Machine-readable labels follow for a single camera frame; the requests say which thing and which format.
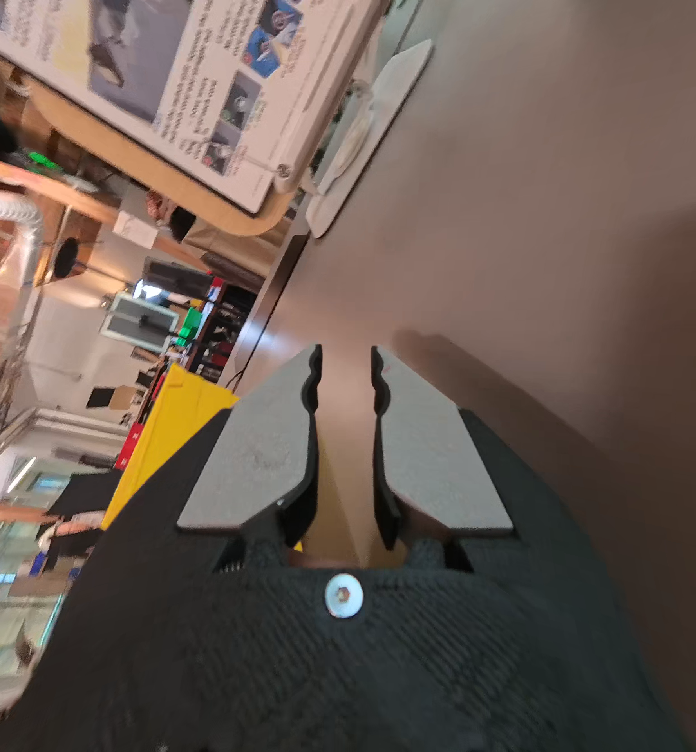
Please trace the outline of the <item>black floor lamp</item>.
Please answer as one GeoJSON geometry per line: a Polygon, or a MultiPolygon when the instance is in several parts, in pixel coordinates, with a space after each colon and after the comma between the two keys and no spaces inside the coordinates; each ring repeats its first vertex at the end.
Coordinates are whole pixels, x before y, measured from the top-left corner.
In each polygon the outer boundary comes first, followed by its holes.
{"type": "Polygon", "coordinates": [[[133,288],[135,286],[133,281],[118,277],[111,272],[80,260],[80,248],[80,241],[73,236],[65,238],[58,245],[52,265],[51,281],[65,280],[77,273],[93,273],[100,277],[106,277],[107,279],[120,283],[124,289],[133,288]]]}

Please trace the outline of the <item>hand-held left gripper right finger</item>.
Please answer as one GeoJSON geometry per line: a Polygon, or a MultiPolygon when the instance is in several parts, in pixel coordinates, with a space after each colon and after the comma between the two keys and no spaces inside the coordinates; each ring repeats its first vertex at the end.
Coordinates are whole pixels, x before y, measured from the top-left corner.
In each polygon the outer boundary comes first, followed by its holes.
{"type": "Polygon", "coordinates": [[[374,516],[385,550],[421,538],[512,535],[456,403],[382,346],[371,349],[371,383],[374,516]]]}

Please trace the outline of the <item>printed instruction poster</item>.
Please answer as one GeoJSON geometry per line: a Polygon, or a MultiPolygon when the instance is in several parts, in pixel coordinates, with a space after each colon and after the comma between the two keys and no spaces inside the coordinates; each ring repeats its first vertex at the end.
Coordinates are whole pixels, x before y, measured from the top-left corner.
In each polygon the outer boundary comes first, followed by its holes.
{"type": "Polygon", "coordinates": [[[386,5],[7,1],[0,55],[256,215],[308,163],[386,5]]]}

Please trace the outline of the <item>white poster stand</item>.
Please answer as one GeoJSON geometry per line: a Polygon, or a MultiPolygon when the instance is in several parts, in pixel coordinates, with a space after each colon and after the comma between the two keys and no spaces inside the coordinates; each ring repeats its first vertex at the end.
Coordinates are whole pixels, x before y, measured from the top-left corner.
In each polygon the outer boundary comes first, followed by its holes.
{"type": "Polygon", "coordinates": [[[322,179],[306,190],[311,198],[306,222],[312,236],[323,237],[380,147],[400,110],[422,76],[434,51],[426,39],[393,55],[376,80],[357,94],[357,109],[344,134],[335,138],[334,155],[322,179]]]}

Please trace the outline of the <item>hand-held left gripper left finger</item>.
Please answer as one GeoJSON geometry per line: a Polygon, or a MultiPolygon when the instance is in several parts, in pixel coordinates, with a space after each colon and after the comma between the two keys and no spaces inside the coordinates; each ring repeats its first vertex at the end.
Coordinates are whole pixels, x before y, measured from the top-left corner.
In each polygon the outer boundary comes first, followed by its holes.
{"type": "Polygon", "coordinates": [[[290,548],[302,541],[317,511],[322,359],[322,345],[306,347],[228,411],[178,517],[180,530],[264,527],[290,548]]]}

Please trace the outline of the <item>yellow plastic bin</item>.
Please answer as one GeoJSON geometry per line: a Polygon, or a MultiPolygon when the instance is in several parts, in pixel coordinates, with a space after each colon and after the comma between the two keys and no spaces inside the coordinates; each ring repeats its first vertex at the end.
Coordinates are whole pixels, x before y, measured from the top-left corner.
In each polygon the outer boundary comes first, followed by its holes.
{"type": "Polygon", "coordinates": [[[101,530],[108,530],[137,490],[168,459],[217,413],[231,409],[238,400],[230,390],[172,365],[146,421],[129,429],[115,464],[121,476],[101,530]]]}

